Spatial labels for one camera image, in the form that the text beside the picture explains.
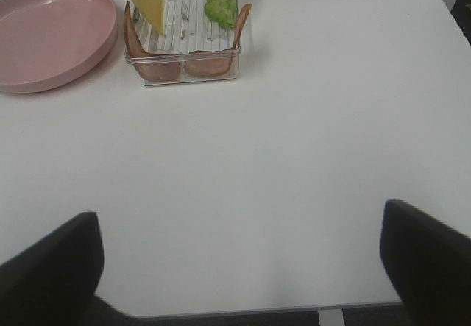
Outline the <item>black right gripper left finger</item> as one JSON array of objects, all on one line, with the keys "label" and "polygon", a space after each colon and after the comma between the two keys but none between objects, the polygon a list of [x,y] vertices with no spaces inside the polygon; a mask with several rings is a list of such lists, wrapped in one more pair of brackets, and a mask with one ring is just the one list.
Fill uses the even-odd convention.
[{"label": "black right gripper left finger", "polygon": [[77,325],[104,264],[98,216],[82,212],[1,265],[1,324]]}]

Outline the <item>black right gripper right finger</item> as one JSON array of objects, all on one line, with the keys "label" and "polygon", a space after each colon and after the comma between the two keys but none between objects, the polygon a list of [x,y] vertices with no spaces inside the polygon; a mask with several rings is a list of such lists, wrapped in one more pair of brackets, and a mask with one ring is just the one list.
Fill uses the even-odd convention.
[{"label": "black right gripper right finger", "polygon": [[470,238],[402,200],[383,210],[380,258],[415,325],[470,324]]}]

